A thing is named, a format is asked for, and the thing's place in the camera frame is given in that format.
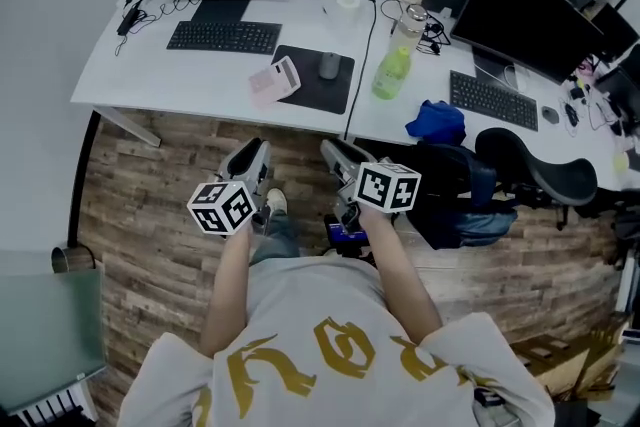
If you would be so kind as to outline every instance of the leg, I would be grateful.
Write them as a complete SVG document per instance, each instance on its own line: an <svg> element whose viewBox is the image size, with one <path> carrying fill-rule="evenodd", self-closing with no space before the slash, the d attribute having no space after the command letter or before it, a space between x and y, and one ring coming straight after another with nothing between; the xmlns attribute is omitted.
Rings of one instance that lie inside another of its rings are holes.
<svg viewBox="0 0 640 427"><path fill-rule="evenodd" d="M251 258L255 265L269 258L298 258L300 248L296 235L284 210L276 210L269 218L267 226L267 240L256 250Z"/></svg>
<svg viewBox="0 0 640 427"><path fill-rule="evenodd" d="M156 137L148 130L145 130L140 125L134 123L113 107L102 107L94 105L93 110L95 110L101 116L107 118L109 121L111 121L111 123L118 125L120 128L124 128L130 134L133 134L139 139L142 139L145 143L150 144L151 146L155 146L156 148L160 146L161 141L159 137Z"/></svg>
<svg viewBox="0 0 640 427"><path fill-rule="evenodd" d="M287 198L280 189L267 193L267 205L271 215L267 224L267 240L256 250L250 265L269 258L298 258L300 248L296 234L287 217Z"/></svg>
<svg viewBox="0 0 640 427"><path fill-rule="evenodd" d="M569 223L569 207L568 205L562 205L562 221L558 221L556 227L558 231L562 231L564 227Z"/></svg>

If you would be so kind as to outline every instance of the plastic bottle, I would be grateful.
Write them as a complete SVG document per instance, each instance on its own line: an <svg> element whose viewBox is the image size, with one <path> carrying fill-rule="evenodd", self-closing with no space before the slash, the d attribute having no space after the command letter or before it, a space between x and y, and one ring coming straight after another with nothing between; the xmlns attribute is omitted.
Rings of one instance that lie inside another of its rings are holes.
<svg viewBox="0 0 640 427"><path fill-rule="evenodd" d="M398 47L389 52L380 63L373 79L373 94L383 100L395 98L410 69L411 57L407 47Z"/></svg>

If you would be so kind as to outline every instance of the desk leg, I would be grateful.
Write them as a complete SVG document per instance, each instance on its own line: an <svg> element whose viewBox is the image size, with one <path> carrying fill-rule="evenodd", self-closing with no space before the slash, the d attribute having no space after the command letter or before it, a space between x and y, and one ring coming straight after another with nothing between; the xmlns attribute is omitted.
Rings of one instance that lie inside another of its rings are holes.
<svg viewBox="0 0 640 427"><path fill-rule="evenodd" d="M145 143L150 144L151 146L155 146L156 148L160 146L161 139L159 137L156 137L148 130L145 130L140 125L137 125L113 107L94 105L93 109L98 114L111 121L111 123L118 125L120 128L124 128L130 134L133 134L139 139L142 139Z"/></svg>

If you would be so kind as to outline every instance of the person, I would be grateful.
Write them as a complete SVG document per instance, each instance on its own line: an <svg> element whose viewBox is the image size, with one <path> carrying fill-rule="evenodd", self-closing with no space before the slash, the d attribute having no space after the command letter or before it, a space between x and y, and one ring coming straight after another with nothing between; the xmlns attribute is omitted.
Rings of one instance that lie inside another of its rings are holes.
<svg viewBox="0 0 640 427"><path fill-rule="evenodd" d="M225 244L200 353L161 336L120 427L554 424L487 314L443 327L384 214L361 205L374 267L301 257L284 194L267 204L269 238L252 259L251 223Z"/></svg>

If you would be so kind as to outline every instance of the white t-shirt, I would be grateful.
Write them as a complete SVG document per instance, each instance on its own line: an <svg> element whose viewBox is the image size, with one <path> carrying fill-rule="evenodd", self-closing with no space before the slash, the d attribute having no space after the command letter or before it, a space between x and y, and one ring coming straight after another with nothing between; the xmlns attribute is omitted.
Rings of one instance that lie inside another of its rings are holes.
<svg viewBox="0 0 640 427"><path fill-rule="evenodd" d="M266 260L251 268L247 309L247 327L213 362L172 335L158 340L118 425L554 423L549 396L488 315L469 315L416 346L366 263ZM498 395L483 395L495 406L480 405L479 387Z"/></svg>

